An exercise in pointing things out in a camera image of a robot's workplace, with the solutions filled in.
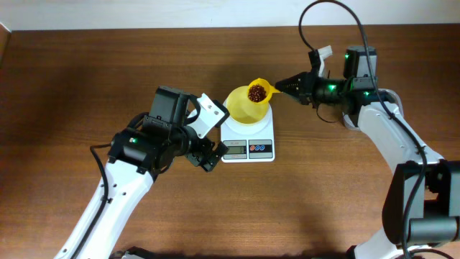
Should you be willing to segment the red beans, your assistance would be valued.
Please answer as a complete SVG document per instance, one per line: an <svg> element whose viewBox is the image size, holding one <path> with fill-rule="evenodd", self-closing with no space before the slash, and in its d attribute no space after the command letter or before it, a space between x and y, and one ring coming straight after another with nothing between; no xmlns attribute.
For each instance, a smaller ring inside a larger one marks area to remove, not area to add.
<svg viewBox="0 0 460 259"><path fill-rule="evenodd" d="M255 84L249 87L248 98L252 102L259 103L267 98L267 92L263 86Z"/></svg>

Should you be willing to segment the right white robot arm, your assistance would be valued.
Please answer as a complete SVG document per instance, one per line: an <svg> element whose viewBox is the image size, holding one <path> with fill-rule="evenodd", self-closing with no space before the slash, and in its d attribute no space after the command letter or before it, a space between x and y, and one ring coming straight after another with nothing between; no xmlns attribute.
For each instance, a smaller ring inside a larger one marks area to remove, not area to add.
<svg viewBox="0 0 460 259"><path fill-rule="evenodd" d="M392 171L382 229L350 247L346 256L411 258L459 241L459 162L427 146L405 121L399 96L378 88L375 49L349 47L341 79L323 74L330 47L308 55L311 70L281 80L275 88L303 105L342 105L344 124L368 136Z"/></svg>

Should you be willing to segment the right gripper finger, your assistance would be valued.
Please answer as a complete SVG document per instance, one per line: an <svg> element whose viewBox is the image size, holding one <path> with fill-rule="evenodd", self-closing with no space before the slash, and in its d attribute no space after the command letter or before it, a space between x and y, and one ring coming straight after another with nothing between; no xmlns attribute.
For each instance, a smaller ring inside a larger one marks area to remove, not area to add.
<svg viewBox="0 0 460 259"><path fill-rule="evenodd" d="M294 90L285 89L282 91L282 93L289 96L290 98L292 98L299 104L305 105L305 97L302 96L296 89Z"/></svg>
<svg viewBox="0 0 460 259"><path fill-rule="evenodd" d="M286 79L282 79L275 84L275 88L278 91L296 90L299 89L305 82L305 78L308 76L307 72L301 72L297 75L291 76Z"/></svg>

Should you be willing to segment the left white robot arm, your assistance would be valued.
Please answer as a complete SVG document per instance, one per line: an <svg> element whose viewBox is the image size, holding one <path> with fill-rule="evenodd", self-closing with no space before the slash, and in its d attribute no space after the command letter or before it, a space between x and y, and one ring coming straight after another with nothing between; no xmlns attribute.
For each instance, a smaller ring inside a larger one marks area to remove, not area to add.
<svg viewBox="0 0 460 259"><path fill-rule="evenodd" d="M159 87L148 112L135 116L106 144L108 160L96 157L101 180L57 258L108 258L130 215L176 157L211 172L228 152L207 134L229 118L206 94Z"/></svg>

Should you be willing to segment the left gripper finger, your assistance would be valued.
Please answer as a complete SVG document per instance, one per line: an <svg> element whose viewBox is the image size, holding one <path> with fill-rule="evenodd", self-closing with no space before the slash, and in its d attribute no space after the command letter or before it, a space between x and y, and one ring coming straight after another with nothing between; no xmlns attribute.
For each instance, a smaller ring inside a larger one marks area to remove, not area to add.
<svg viewBox="0 0 460 259"><path fill-rule="evenodd" d="M203 157L200 163L200 167L204 169L205 172L211 172L218 162L220 161L220 156L217 152L212 152Z"/></svg>
<svg viewBox="0 0 460 259"><path fill-rule="evenodd" d="M223 142L219 142L213 153L217 159L221 159L228 153L228 151L229 148Z"/></svg>

